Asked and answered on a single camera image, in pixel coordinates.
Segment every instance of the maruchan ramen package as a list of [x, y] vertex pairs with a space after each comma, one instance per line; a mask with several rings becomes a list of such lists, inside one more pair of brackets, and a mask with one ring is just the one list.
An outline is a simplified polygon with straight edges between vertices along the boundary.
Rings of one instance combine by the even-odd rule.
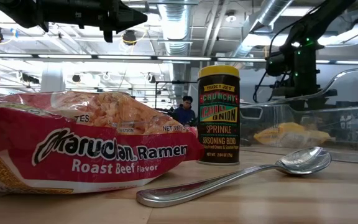
[[282, 123], [277, 127], [268, 128], [254, 135], [258, 142], [274, 147], [303, 148], [319, 146], [327, 141], [328, 133], [315, 130], [307, 130], [296, 123]]
[[202, 155], [194, 133], [124, 93], [0, 98], [0, 192], [137, 187]]

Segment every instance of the dark shirt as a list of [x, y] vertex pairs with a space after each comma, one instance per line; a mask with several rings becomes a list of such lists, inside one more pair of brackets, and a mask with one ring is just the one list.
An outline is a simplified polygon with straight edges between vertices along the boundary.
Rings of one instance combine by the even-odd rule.
[[179, 121], [179, 123], [185, 125], [185, 124], [190, 124], [190, 121], [195, 120], [196, 114], [194, 113], [193, 110], [191, 110], [191, 108], [186, 110], [183, 108], [183, 105], [180, 105], [173, 112], [173, 118]]

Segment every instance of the ceiling duct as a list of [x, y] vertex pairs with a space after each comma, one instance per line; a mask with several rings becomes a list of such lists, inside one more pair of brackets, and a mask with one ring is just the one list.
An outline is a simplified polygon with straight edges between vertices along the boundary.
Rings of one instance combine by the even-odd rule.
[[[265, 0], [258, 12], [247, 16], [242, 30], [244, 39], [230, 57], [243, 58], [247, 56], [253, 48], [253, 46], [247, 44], [247, 36], [260, 28], [272, 26], [292, 2], [293, 0]], [[238, 69], [244, 68], [243, 63], [239, 62], [232, 63], [231, 65]]]
[[[180, 42], [186, 40], [189, 34], [189, 21], [191, 7], [183, 4], [159, 4], [158, 9], [162, 18], [162, 33], [165, 40], [172, 40], [165, 43], [165, 49], [171, 56], [189, 55], [189, 44]], [[186, 64], [170, 64], [171, 80], [184, 80]], [[181, 98], [183, 91], [173, 87], [175, 96]]]

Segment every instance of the silver spoon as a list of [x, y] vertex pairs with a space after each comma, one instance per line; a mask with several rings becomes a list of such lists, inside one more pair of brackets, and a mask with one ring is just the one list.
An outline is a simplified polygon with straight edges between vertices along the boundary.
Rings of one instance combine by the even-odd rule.
[[136, 193], [136, 200], [149, 207], [168, 207], [209, 194], [231, 182], [260, 171], [276, 169], [285, 174], [301, 176], [319, 172], [325, 169], [330, 163], [331, 155], [329, 152], [325, 151], [322, 147], [310, 147], [284, 156], [278, 160], [275, 165], [250, 167], [231, 174], [191, 184], [141, 190]]

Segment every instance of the wooden table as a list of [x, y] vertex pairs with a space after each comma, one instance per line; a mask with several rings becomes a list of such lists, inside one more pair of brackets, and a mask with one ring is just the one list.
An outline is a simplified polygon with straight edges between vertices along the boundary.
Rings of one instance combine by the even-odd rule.
[[105, 223], [351, 223], [358, 224], [358, 164], [333, 162], [319, 174], [295, 178], [261, 172], [192, 202], [148, 208], [140, 189], [184, 184], [240, 168], [274, 163], [280, 156], [241, 152], [241, 165], [184, 162], [142, 188], [83, 195], [0, 196], [0, 224]]

